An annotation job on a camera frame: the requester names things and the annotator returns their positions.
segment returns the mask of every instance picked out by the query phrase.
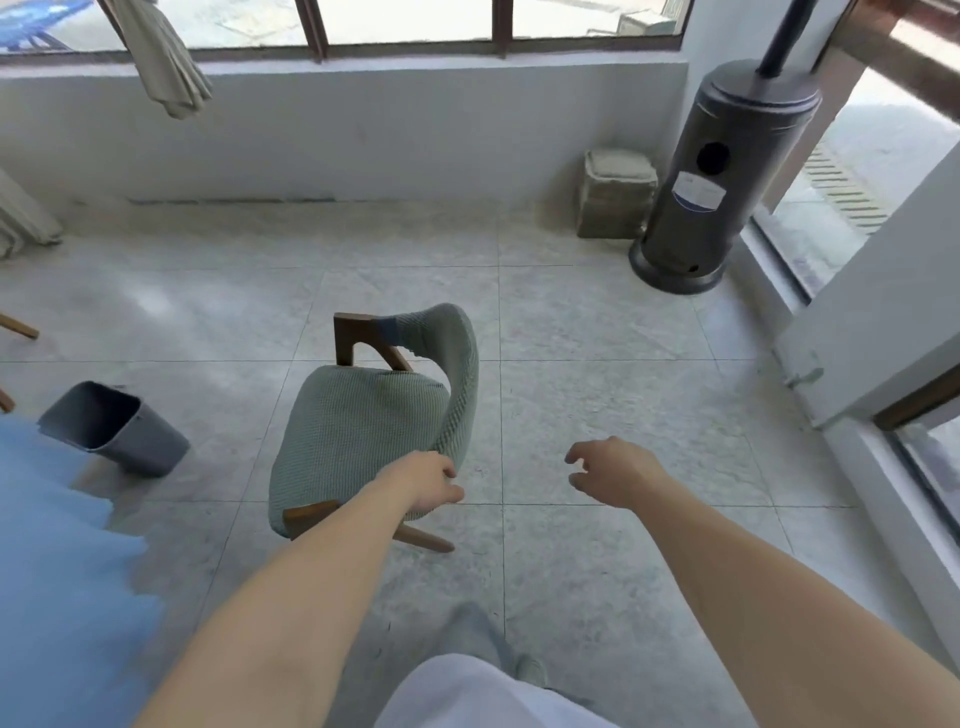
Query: tiled floor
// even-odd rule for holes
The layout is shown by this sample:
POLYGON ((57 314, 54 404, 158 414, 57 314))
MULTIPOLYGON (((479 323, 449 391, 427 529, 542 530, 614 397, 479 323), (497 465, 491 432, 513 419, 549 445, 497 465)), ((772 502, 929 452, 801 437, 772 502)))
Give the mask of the tiled floor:
POLYGON ((77 381, 124 385, 193 443, 162 481, 102 462, 84 485, 150 542, 136 586, 168 604, 155 678, 283 547, 267 482, 301 382, 333 355, 333 311, 440 301, 471 316, 483 359, 467 502, 423 522, 458 548, 394 546, 329 725, 370 725, 463 599, 624 726, 752 724, 640 524, 566 485, 567 447, 613 433, 945 659, 730 279, 654 291, 623 246, 541 207, 147 206, 70 227, 0 263, 0 310, 43 332, 0 332, 0 383, 32 417, 77 381))

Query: blue object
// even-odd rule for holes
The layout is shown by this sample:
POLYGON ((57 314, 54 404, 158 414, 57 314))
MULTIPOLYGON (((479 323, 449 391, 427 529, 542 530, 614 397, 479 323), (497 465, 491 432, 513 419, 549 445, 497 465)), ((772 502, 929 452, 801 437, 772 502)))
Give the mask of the blue object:
POLYGON ((91 457, 0 416, 0 725, 126 728, 148 697, 130 665, 161 605, 129 585, 147 545, 70 489, 91 457))
POLYGON ((93 0, 26 0, 0 9, 0 46, 11 53, 29 43, 37 50, 69 51, 48 31, 61 20, 85 11, 93 0))

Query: hole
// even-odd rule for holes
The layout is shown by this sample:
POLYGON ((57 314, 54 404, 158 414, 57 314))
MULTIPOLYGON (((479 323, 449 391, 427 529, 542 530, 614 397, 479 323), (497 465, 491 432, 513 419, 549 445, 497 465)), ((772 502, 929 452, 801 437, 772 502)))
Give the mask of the hole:
POLYGON ((730 148, 719 141, 704 144, 697 155, 697 169, 708 177, 719 175, 730 165, 730 148))

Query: wooden chair leg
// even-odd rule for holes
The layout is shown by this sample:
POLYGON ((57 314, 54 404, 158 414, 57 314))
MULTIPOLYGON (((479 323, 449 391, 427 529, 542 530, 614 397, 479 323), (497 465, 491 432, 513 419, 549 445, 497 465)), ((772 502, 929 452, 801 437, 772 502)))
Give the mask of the wooden chair leg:
POLYGON ((333 314, 333 343, 337 352, 337 364, 353 366, 353 346, 369 344, 395 372, 413 372, 400 350, 383 336, 373 316, 365 313, 333 314))
MULTIPOLYGON (((339 507, 340 503, 336 500, 325 500, 322 503, 304 505, 300 508, 287 508, 283 511, 283 525, 287 529, 287 537, 293 541, 302 536, 339 507)), ((426 533, 406 523, 401 523, 396 527, 394 540, 410 546, 427 548, 438 553, 449 553, 455 547, 447 539, 426 533)))
POLYGON ((8 328, 10 331, 23 334, 28 339, 36 339, 40 335, 40 332, 35 328, 29 327, 22 321, 17 321, 16 319, 12 319, 10 316, 5 316, 2 313, 0 313, 0 327, 8 328))
POLYGON ((311 503, 300 508, 287 508, 283 511, 283 525, 287 529, 287 538, 293 541, 302 536, 339 507, 340 503, 336 500, 325 500, 322 503, 311 503))
POLYGON ((442 539, 440 536, 434 536, 426 531, 421 531, 419 528, 414 528, 406 523, 401 523, 396 528, 394 541, 400 541, 410 546, 428 548, 438 553, 449 553, 454 549, 454 545, 447 539, 442 539))
POLYGON ((13 412, 15 407, 16 402, 13 401, 13 398, 0 389, 0 411, 4 413, 13 412))

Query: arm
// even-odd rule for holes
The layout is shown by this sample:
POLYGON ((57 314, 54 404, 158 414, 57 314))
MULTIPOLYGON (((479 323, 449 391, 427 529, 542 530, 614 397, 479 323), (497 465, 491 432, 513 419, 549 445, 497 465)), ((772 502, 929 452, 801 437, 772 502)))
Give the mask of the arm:
POLYGON ((653 453, 577 443, 571 484, 633 511, 761 728, 947 728, 960 682, 796 559, 704 505, 653 453))
POLYGON ((204 625, 134 728, 315 728, 330 709, 405 513, 463 499, 412 452, 255 574, 204 625))

